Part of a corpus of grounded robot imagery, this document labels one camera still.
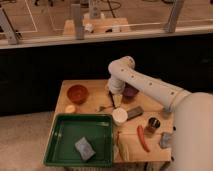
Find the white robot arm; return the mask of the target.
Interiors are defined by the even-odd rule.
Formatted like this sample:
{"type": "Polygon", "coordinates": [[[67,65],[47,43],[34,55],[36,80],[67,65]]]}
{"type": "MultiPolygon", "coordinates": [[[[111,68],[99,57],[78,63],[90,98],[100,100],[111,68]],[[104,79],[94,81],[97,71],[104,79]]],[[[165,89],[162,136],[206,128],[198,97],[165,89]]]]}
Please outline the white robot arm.
{"type": "Polygon", "coordinates": [[[121,94],[128,83],[174,114],[172,171],[213,171],[213,94],[183,88],[141,74],[125,56],[108,65],[109,90],[121,94]]]}

